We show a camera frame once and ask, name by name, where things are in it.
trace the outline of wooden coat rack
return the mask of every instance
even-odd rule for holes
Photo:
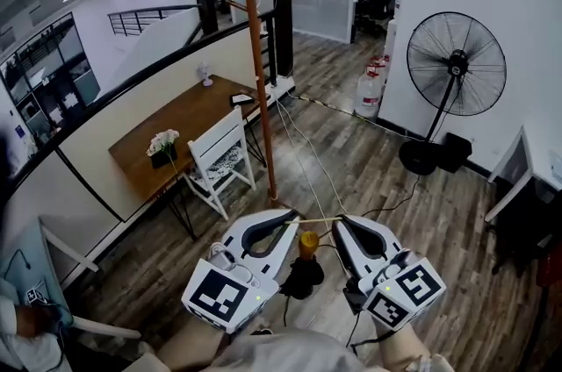
[[[254,57],[254,70],[256,72],[257,95],[260,101],[260,112],[262,114],[263,143],[265,144],[265,157],[267,161],[267,172],[270,179],[270,200],[277,201],[277,185],[275,184],[275,170],[273,168],[273,151],[271,149],[270,118],[267,112],[267,97],[265,96],[265,80],[263,78],[262,49],[260,47],[260,19],[257,15],[256,0],[246,0],[246,5],[236,1],[227,1],[236,9],[248,13],[249,37],[252,43],[252,55]]]

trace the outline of white wooden chair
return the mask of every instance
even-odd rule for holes
[[[246,144],[240,107],[238,105],[234,107],[234,110],[211,129],[195,141],[189,141],[187,144],[197,167],[188,175],[184,175],[185,180],[194,194],[228,220],[227,212],[220,203],[219,193],[235,178],[247,183],[253,190],[256,189],[254,174],[249,164],[248,145]],[[246,163],[248,177],[244,177],[234,170],[234,167],[241,160]],[[221,179],[225,180],[215,188]],[[208,196],[205,196],[198,189],[206,192]]]

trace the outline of white flower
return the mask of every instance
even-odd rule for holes
[[[160,132],[150,140],[150,146],[147,150],[147,155],[152,157],[161,151],[166,151],[168,146],[174,144],[174,141],[179,137],[179,132],[168,129],[166,132]]]

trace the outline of desk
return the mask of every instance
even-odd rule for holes
[[[526,169],[509,193],[486,214],[484,217],[486,222],[494,219],[533,177],[547,183],[556,191],[562,190],[562,182],[554,176],[551,167],[551,152],[562,153],[562,138],[553,130],[542,126],[540,123],[523,125],[508,151],[501,157],[500,162],[488,177],[488,181],[493,182],[500,172],[504,170],[514,155],[515,150],[521,144],[527,161]]]
[[[143,202],[165,190],[176,179],[170,164],[154,169],[147,157],[150,140],[158,132],[167,129],[179,132],[174,143],[177,152],[174,163],[181,174],[193,166],[187,142],[196,140],[232,111],[231,95],[244,93],[255,99],[252,104],[241,105],[244,118],[259,107],[254,89],[216,75],[211,78],[213,85],[204,87],[198,83],[188,89],[110,147],[110,154]]]
[[[31,288],[35,288],[50,302],[62,307],[62,323],[65,326],[73,326],[91,333],[120,336],[135,340],[141,337],[141,334],[136,330],[100,324],[70,315],[70,309],[62,294],[61,285],[51,262],[44,227],[39,219],[31,222],[19,234],[10,247],[6,249],[6,253],[7,255],[0,262],[0,274],[2,274],[2,277],[5,276],[6,280],[16,288],[21,304],[26,304],[27,302],[25,299],[26,292]],[[29,264],[29,268],[25,266],[26,261]]]

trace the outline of flower pot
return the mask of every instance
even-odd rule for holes
[[[169,156],[172,157],[172,160],[177,160],[176,146],[171,146],[169,150]],[[168,155],[162,151],[154,154],[152,157],[150,157],[150,160],[152,161],[152,167],[154,169],[158,169],[162,166],[170,164]]]

